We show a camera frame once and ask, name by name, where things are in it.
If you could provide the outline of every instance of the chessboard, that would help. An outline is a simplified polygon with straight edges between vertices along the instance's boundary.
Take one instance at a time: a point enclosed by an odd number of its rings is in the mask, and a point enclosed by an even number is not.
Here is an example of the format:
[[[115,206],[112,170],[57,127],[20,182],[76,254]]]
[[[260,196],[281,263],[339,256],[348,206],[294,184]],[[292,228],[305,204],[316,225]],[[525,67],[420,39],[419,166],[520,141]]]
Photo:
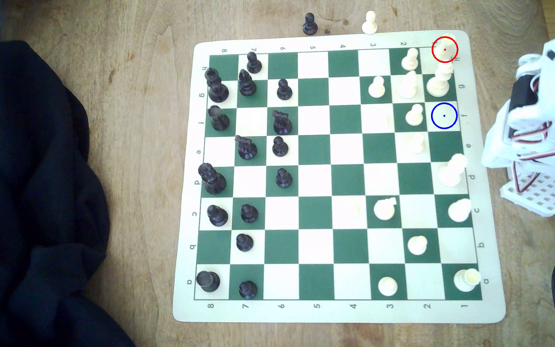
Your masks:
[[[439,67],[432,47],[448,34],[456,43],[453,74],[449,91],[437,98],[426,90]],[[411,74],[416,93],[405,99],[398,86],[408,73],[401,61],[410,48],[419,52]],[[249,74],[256,91],[244,96],[238,77],[249,52],[261,68]],[[221,102],[208,95],[210,68],[229,91]],[[385,91],[373,98],[368,88],[377,76]],[[281,79],[292,90],[287,100],[276,92]],[[190,84],[175,319],[493,323],[504,318],[465,32],[205,42],[194,49]],[[406,114],[416,104],[423,119],[413,126]],[[227,117],[225,123],[221,116],[223,130],[212,126],[213,105]],[[273,151],[274,111],[288,114],[292,124],[281,136],[288,146],[284,156]],[[416,133],[423,139],[418,153],[411,150]],[[253,142],[253,158],[239,154],[236,136]],[[438,172],[457,153],[465,155],[466,169],[459,184],[446,186]],[[199,175],[203,163],[224,177],[219,193],[205,188]],[[278,169],[292,177],[287,188],[276,184]],[[380,219],[377,202],[391,198],[392,217]],[[471,213],[455,222],[448,209],[465,198]],[[244,204],[258,212],[251,223],[241,216]],[[208,217],[209,206],[227,214],[220,226]],[[244,243],[238,242],[241,234]],[[409,250],[413,236],[427,240],[422,254]],[[463,291],[456,274],[466,269],[475,269],[480,282]],[[379,286],[386,278],[393,285],[389,292]]]

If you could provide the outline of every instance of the wooden table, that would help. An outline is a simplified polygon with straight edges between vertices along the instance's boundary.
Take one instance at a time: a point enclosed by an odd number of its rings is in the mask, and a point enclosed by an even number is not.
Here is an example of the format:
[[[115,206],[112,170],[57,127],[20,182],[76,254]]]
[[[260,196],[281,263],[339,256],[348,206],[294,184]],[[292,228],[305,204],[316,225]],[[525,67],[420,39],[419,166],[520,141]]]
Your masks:
[[[0,39],[31,44],[88,111],[89,161],[112,216],[109,255],[88,296],[139,346],[555,345],[555,217],[501,199],[505,170],[489,171],[507,302],[498,324],[188,324],[172,315],[195,44],[302,36],[306,12],[319,35],[361,32],[370,9],[379,31],[464,30],[487,131],[511,94],[517,59],[548,40],[539,1],[8,0],[0,8]]]

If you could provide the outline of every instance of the black chess piece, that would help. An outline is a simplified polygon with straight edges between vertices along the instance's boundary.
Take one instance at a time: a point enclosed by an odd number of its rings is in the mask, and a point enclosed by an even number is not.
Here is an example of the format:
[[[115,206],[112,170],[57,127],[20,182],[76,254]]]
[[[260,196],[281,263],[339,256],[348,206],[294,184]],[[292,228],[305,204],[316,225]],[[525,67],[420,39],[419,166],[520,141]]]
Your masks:
[[[306,13],[305,23],[304,23],[304,34],[314,35],[317,31],[318,31],[318,24],[314,23],[314,14],[311,12]]]
[[[239,71],[239,92],[243,96],[250,96],[256,93],[256,83],[251,80],[250,73],[244,69]]]
[[[216,227],[221,227],[228,222],[228,212],[219,206],[210,205],[207,208],[207,215],[211,224]]]
[[[252,142],[249,138],[236,135],[235,141],[239,143],[239,145],[237,146],[237,152],[239,152],[239,156],[243,159],[251,159],[255,157],[258,153],[258,148],[256,147],[256,144],[254,144],[254,142]]]
[[[288,81],[283,78],[277,81],[277,97],[281,100],[288,100],[292,97],[292,88],[288,86]]]
[[[273,154],[278,157],[283,157],[288,153],[288,145],[284,142],[282,137],[275,137],[273,139]]]
[[[209,107],[208,112],[209,117],[211,117],[211,127],[218,131],[226,130],[231,120],[227,115],[222,113],[222,109],[217,105],[213,105]]]
[[[241,206],[241,219],[246,223],[255,222],[258,219],[258,209],[249,204]]]
[[[236,238],[237,248],[242,252],[249,251],[254,245],[254,240],[252,240],[250,235],[239,234]]]
[[[196,275],[196,283],[201,289],[211,293],[220,286],[220,276],[213,271],[201,271]]]
[[[277,170],[276,184],[282,188],[288,188],[292,185],[292,175],[283,167]]]
[[[205,162],[198,167],[198,174],[203,180],[205,190],[210,194],[218,194],[226,188],[226,179],[213,166]]]
[[[263,64],[256,58],[256,53],[249,52],[247,54],[247,70],[250,74],[258,74],[263,68]]]
[[[251,300],[258,294],[258,287],[252,281],[245,281],[239,285],[239,294],[243,299]]]
[[[223,102],[228,98],[228,87],[222,83],[218,70],[210,67],[205,71],[205,79],[209,86],[209,99],[213,102]]]

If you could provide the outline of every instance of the dark fabric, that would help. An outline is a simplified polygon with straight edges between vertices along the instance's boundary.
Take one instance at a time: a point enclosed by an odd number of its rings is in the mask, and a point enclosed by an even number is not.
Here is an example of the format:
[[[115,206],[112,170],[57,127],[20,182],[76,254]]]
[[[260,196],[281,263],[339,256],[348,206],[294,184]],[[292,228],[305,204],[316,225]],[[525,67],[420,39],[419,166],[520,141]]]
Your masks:
[[[0,347],[133,346],[81,295],[109,211],[89,168],[87,114],[22,41],[0,43]]]

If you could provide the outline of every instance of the red circle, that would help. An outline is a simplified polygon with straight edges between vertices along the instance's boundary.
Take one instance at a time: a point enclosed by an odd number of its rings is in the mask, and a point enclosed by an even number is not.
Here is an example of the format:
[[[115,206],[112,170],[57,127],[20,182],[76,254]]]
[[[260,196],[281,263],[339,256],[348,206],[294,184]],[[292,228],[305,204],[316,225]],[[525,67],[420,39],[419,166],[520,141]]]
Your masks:
[[[436,42],[438,42],[438,40],[440,40],[441,38],[448,38],[449,40],[453,41],[453,43],[455,44],[455,56],[453,56],[453,58],[451,58],[451,59],[449,59],[449,60],[447,60],[447,61],[440,60],[440,59],[436,58],[436,54],[434,54],[434,45],[436,45]],[[455,42],[455,40],[452,39],[452,38],[449,37],[449,36],[441,36],[441,37],[437,38],[436,41],[434,41],[434,43],[432,43],[432,56],[434,57],[434,59],[436,59],[436,60],[439,61],[439,62],[452,62],[453,59],[455,59],[455,58],[458,57],[458,52],[459,52],[458,43]]]

